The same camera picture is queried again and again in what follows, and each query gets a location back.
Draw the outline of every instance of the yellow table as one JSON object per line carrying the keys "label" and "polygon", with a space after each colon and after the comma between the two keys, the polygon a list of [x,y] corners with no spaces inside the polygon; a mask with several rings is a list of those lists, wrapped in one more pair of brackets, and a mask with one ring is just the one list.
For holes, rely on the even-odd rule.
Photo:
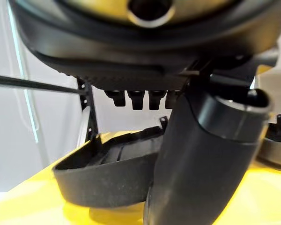
{"label": "yellow table", "polygon": [[[102,140],[124,133],[104,134]],[[52,173],[56,163],[7,193],[0,202],[0,224],[142,225],[143,203],[97,210],[66,202]],[[281,225],[281,171],[253,163],[214,224]]]}

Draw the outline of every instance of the black curved handle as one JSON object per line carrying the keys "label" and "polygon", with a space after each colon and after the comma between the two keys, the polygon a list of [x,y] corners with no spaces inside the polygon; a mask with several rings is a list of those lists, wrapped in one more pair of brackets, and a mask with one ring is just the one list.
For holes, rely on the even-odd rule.
{"label": "black curved handle", "polygon": [[178,100],[164,134],[147,198],[148,225],[212,224],[234,194],[267,129],[271,104],[264,92],[249,91],[235,102],[191,89]]}

